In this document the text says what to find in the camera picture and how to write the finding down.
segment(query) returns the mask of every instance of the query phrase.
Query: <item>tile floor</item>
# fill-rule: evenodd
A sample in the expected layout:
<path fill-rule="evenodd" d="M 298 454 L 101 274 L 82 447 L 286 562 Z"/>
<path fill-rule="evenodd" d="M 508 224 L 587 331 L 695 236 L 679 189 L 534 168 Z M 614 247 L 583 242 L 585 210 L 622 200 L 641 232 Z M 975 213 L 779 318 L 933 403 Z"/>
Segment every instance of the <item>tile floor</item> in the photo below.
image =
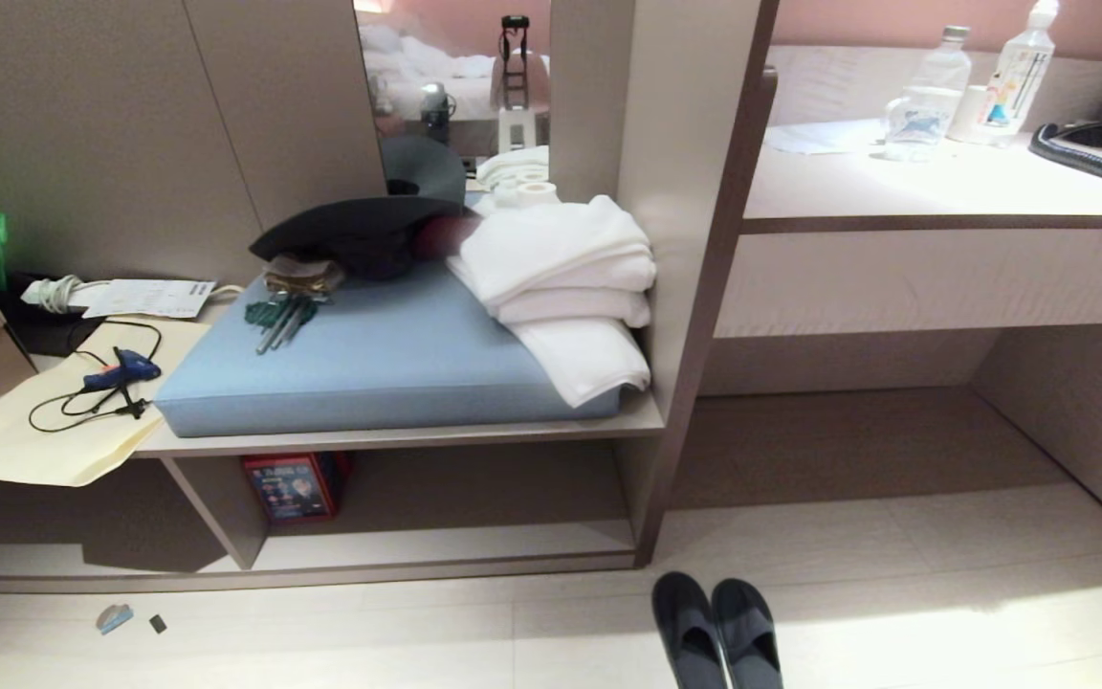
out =
<path fill-rule="evenodd" d="M 1102 689 L 1102 509 L 1072 484 L 673 513 L 642 571 L 128 596 L 106 637 L 117 596 L 0 596 L 0 686 L 671 689 L 670 569 L 759 585 L 790 689 Z"/>

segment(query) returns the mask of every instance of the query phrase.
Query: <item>printed receipt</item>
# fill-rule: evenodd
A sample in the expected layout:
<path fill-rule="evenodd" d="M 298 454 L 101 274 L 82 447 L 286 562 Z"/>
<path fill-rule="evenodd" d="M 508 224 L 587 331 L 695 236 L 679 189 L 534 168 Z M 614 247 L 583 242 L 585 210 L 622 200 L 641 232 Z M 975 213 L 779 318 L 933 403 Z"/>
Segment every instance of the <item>printed receipt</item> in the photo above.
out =
<path fill-rule="evenodd" d="M 84 317 L 137 314 L 193 319 L 214 289 L 214 282 L 193 279 L 116 279 L 84 311 Z"/>

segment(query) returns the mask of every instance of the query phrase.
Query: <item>pink wall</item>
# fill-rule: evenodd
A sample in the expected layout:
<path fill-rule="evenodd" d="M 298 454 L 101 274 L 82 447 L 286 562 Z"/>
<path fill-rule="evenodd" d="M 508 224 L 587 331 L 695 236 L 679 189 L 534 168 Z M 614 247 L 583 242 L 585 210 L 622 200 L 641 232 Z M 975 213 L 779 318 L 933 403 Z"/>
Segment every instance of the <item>pink wall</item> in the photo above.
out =
<path fill-rule="evenodd" d="M 393 0 L 386 23 L 451 55 L 496 55 L 504 14 L 530 18 L 530 51 L 551 52 L 551 0 Z"/>
<path fill-rule="evenodd" d="M 1035 0 L 781 0 L 782 45 L 932 47 L 944 25 L 972 26 L 968 46 L 995 53 L 1023 32 Z M 1049 35 L 1062 57 L 1102 61 L 1102 0 L 1060 0 Z"/>

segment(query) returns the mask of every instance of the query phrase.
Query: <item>slipper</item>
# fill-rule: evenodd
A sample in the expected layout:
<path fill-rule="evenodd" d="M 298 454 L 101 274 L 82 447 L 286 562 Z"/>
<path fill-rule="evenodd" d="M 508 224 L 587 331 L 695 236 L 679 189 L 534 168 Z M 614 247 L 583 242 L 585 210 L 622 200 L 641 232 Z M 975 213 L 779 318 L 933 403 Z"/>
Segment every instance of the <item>slipper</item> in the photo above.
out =
<path fill-rule="evenodd" d="M 652 616 L 681 689 L 725 689 L 716 620 L 700 584 L 672 571 L 652 588 Z"/>
<path fill-rule="evenodd" d="M 773 613 L 759 591 L 726 579 L 713 589 L 713 614 L 734 689 L 782 689 Z"/>

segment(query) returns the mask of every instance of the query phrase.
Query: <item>plastic bottle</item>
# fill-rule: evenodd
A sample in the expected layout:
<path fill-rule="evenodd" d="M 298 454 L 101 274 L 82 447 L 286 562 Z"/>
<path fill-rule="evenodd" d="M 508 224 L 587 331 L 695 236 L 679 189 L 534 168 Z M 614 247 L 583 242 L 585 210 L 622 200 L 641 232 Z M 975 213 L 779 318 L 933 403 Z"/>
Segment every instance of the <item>plastic bottle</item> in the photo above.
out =
<path fill-rule="evenodd" d="M 963 25 L 949 25 L 941 45 L 929 53 L 904 88 L 904 95 L 887 105 L 883 126 L 887 130 L 884 155 L 893 161 L 930 160 L 941 137 L 947 133 L 968 78 L 972 62 L 963 54 L 963 41 L 970 32 Z"/>
<path fill-rule="evenodd" d="M 1023 129 L 1036 91 L 1054 61 L 1057 44 L 1048 36 L 1060 11 L 1059 0 L 1037 0 L 1027 18 L 1027 31 L 1007 40 L 990 79 L 988 96 L 976 121 L 975 137 L 1006 148 Z"/>

